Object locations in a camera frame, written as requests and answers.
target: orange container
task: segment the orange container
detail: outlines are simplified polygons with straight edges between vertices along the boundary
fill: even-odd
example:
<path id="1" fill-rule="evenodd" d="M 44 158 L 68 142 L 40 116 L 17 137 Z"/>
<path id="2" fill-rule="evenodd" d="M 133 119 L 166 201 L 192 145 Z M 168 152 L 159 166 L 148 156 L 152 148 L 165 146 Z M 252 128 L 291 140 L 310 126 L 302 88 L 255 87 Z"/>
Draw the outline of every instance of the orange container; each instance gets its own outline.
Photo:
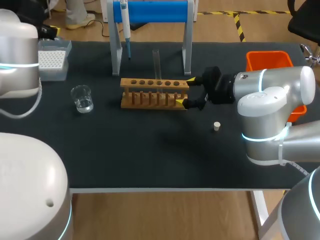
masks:
<path id="1" fill-rule="evenodd" d="M 289 55 L 285 51 L 249 51 L 246 54 L 246 71 L 263 69 L 278 69 L 293 67 Z M 305 105 L 298 106 L 288 118 L 288 122 L 295 122 L 307 112 Z"/>

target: yellow black hazard tape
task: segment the yellow black hazard tape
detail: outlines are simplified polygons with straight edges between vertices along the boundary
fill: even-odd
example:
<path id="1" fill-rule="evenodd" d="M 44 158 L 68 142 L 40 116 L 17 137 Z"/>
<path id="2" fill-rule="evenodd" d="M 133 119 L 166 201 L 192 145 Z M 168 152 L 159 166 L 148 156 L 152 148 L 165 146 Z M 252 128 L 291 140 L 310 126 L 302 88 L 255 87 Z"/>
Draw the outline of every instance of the yellow black hazard tape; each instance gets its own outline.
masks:
<path id="1" fill-rule="evenodd" d="M 269 10 L 256 10 L 256 11 L 199 11 L 198 15 L 228 15 L 234 14 L 290 14 L 290 11 L 269 11 Z"/>
<path id="2" fill-rule="evenodd" d="M 240 24 L 240 19 L 239 19 L 239 14 L 236 14 L 234 13 L 233 14 L 233 18 L 234 18 L 234 23 L 235 23 L 235 26 L 236 26 L 236 29 L 238 30 L 238 35 L 239 35 L 239 38 L 240 38 L 240 42 L 246 42 L 246 38 L 245 38 L 245 35 L 244 35 L 244 31 L 242 30 L 242 27 L 241 27 L 241 24 Z"/>
<path id="3" fill-rule="evenodd" d="M 198 15 L 227 15 L 233 17 L 240 42 L 246 42 L 244 31 L 240 24 L 239 16 L 241 14 L 290 14 L 290 11 L 269 11 L 269 10 L 257 10 L 257 11 L 200 11 Z"/>

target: person's foot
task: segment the person's foot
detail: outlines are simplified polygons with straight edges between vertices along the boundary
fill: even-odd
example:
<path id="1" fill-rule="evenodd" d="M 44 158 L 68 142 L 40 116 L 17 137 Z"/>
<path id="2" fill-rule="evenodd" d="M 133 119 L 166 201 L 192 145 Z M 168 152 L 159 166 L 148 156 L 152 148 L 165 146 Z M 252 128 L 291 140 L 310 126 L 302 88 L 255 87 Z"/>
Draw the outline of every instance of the person's foot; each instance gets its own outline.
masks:
<path id="1" fill-rule="evenodd" d="M 78 28 L 81 28 L 81 27 L 86 27 L 86 26 L 89 26 L 91 24 L 94 23 L 93 20 L 96 19 L 96 16 L 92 13 L 88 13 L 86 15 L 86 18 L 79 24 L 66 24 L 66 28 L 67 29 L 70 29 L 70 30 L 75 30 L 75 29 L 78 29 Z"/>

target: black cable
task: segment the black cable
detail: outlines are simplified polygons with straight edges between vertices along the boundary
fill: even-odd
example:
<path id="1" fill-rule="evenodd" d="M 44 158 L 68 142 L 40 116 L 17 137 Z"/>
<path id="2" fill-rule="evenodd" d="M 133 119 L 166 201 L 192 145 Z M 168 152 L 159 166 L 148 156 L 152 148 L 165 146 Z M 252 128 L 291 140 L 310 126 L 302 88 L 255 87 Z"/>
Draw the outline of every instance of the black cable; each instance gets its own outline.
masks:
<path id="1" fill-rule="evenodd" d="M 84 28 L 86 28 L 88 25 L 89 25 L 89 23 L 91 23 L 91 22 L 99 22 L 99 23 L 101 23 L 101 26 L 102 26 L 102 31 L 101 31 L 101 35 L 102 35 L 102 37 L 105 37 L 105 38 L 109 38 L 110 36 L 108 36 L 108 35 L 104 35 L 104 24 L 101 22 L 101 21 L 99 21 L 99 20 L 90 20 L 85 26 L 84 26 Z"/>

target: test tube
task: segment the test tube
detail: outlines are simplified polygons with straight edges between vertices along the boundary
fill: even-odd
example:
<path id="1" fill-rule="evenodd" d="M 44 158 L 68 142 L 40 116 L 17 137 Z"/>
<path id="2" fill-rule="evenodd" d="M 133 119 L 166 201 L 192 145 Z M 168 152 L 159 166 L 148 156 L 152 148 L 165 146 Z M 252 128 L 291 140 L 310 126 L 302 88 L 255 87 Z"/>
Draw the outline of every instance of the test tube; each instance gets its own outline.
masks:
<path id="1" fill-rule="evenodd" d="M 153 56 L 153 65 L 154 65 L 154 78 L 155 78 L 155 81 L 158 82 L 158 81 L 161 81 L 161 65 L 160 65 L 159 49 L 153 49 L 152 56 Z M 160 98 L 162 99 L 163 98 L 162 88 L 157 88 L 156 91 L 160 93 Z"/>

